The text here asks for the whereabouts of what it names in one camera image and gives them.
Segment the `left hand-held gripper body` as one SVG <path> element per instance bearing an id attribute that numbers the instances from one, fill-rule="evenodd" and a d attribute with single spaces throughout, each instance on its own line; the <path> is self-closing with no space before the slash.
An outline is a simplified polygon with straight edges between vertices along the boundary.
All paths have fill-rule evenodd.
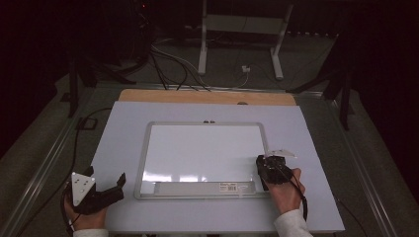
<path id="1" fill-rule="evenodd" d="M 71 205 L 75 212 L 89 215 L 122 200 L 123 189 L 117 186 L 98 192 L 96 179 L 82 174 L 71 174 Z"/>

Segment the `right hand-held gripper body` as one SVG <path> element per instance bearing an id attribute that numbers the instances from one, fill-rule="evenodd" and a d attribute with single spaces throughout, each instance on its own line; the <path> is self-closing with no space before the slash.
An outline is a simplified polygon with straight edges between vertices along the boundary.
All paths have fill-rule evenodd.
<path id="1" fill-rule="evenodd" d="M 257 173 L 263 185 L 281 185 L 289 182 L 293 171 L 282 153 L 261 154 L 256 158 Z"/>

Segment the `grey framed whiteboard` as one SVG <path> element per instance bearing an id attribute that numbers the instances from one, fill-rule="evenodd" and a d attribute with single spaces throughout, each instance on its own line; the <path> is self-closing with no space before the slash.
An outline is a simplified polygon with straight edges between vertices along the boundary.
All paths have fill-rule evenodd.
<path id="1" fill-rule="evenodd" d="M 134 196 L 264 198 L 256 159 L 267 152 L 259 122 L 151 122 Z"/>

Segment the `person's left hand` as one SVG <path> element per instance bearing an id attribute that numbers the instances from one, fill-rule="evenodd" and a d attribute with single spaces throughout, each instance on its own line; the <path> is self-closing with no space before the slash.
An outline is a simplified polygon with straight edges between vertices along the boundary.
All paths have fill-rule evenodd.
<path id="1" fill-rule="evenodd" d="M 89 215 L 80 214 L 73 210 L 69 196 L 66 196 L 64 198 L 64 210 L 66 217 L 70 219 L 75 231 L 106 228 L 107 208 L 103 208 L 100 211 Z"/>

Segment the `person's right hand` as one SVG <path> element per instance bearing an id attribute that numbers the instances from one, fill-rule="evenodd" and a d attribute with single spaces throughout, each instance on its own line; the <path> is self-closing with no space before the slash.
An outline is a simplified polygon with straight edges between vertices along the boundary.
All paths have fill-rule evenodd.
<path id="1" fill-rule="evenodd" d="M 292 179 L 281 185 L 267 184 L 273 203 L 279 214 L 299 209 L 305 186 L 300 181 L 301 169 L 293 169 Z"/>

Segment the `black floor box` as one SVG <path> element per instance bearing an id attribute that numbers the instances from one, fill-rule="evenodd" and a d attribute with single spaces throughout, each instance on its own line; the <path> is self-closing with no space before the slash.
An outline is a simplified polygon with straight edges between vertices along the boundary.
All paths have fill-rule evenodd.
<path id="1" fill-rule="evenodd" d="M 94 130 L 98 125 L 96 118 L 80 118 L 77 122 L 77 130 Z"/>

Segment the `large white table sheet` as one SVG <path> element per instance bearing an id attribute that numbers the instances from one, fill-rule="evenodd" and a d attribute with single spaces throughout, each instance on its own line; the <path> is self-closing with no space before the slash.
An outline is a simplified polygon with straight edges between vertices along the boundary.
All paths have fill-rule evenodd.
<path id="1" fill-rule="evenodd" d="M 268 152 L 288 150 L 289 167 L 302 170 L 308 200 L 307 224 L 314 233 L 341 231 L 340 213 L 297 106 L 239 106 L 117 102 L 93 160 L 98 186 L 126 174 L 125 199 L 112 205 L 107 225 L 118 233 L 272 233 L 277 212 L 265 197 L 138 199 L 140 158 L 151 122 L 259 122 Z"/>

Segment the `black tripod stand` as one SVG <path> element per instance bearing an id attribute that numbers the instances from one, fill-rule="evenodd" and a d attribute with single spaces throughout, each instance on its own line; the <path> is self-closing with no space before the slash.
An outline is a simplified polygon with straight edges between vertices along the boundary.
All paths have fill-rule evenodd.
<path id="1" fill-rule="evenodd" d="M 103 63 L 92 58 L 84 52 L 81 52 L 76 49 L 69 49 L 67 51 L 68 59 L 68 69 L 69 69 L 69 93 L 67 96 L 70 109 L 68 116 L 72 118 L 78 107 L 79 107 L 79 97 L 78 97 L 78 81 L 81 80 L 83 84 L 87 87 L 95 87 L 97 84 L 97 79 L 93 73 L 93 69 L 97 69 L 100 72 L 105 73 L 107 76 L 113 80 L 120 82 L 122 84 L 133 85 L 134 82 L 126 79 L 121 74 L 113 71 L 109 67 L 105 66 Z"/>
<path id="2" fill-rule="evenodd" d="M 288 93 L 300 94 L 322 82 L 328 85 L 322 92 L 325 100 L 333 101 L 340 97 L 339 121 L 348 130 L 349 101 L 351 94 L 352 72 L 356 62 L 355 43 L 345 34 L 340 34 L 331 47 L 318 74 L 310 81 L 287 89 Z"/>

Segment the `white metal stand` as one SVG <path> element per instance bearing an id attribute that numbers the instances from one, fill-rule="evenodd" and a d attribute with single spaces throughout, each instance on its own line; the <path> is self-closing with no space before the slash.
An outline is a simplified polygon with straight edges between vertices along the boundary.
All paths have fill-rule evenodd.
<path id="1" fill-rule="evenodd" d="M 270 48 L 271 61 L 277 80 L 284 78 L 282 64 L 279 58 L 288 24 L 293 11 L 293 4 L 288 4 L 281 18 L 248 17 L 230 15 L 215 15 L 208 13 L 208 0 L 203 0 L 201 50 L 198 63 L 198 73 L 205 75 L 207 71 L 207 34 L 208 31 L 276 35 L 278 40 Z"/>

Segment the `black equipment rack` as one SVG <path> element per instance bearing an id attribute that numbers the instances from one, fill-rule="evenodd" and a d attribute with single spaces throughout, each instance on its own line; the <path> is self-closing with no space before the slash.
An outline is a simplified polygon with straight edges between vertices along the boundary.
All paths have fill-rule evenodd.
<path id="1" fill-rule="evenodd" d="M 115 0 L 114 3 L 111 23 L 118 57 L 142 66 L 148 60 L 153 35 L 147 3 L 145 0 Z"/>

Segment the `metal floor rail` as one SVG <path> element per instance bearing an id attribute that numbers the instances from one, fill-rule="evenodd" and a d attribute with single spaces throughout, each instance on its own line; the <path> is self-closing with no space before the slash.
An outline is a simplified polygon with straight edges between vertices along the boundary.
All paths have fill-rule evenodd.
<path id="1" fill-rule="evenodd" d="M 72 117 L 67 104 L 53 99 L 0 159 L 0 237 L 14 237 L 24 225 L 93 93 L 83 90 Z"/>
<path id="2" fill-rule="evenodd" d="M 344 137 L 345 143 L 351 153 L 351 161 L 359 182 L 363 188 L 364 194 L 368 203 L 371 207 L 371 210 L 377 221 L 377 225 L 382 233 L 383 237 L 398 237 L 396 230 L 392 221 L 390 220 L 388 213 L 383 205 L 383 202 L 375 188 L 373 181 L 363 163 L 360 152 L 356 149 L 354 140 L 351 137 L 351 134 L 346 130 L 339 119 L 340 108 L 335 101 L 326 101 L 327 108 L 329 113 L 334 119 L 334 122 L 337 124 L 340 133 Z"/>

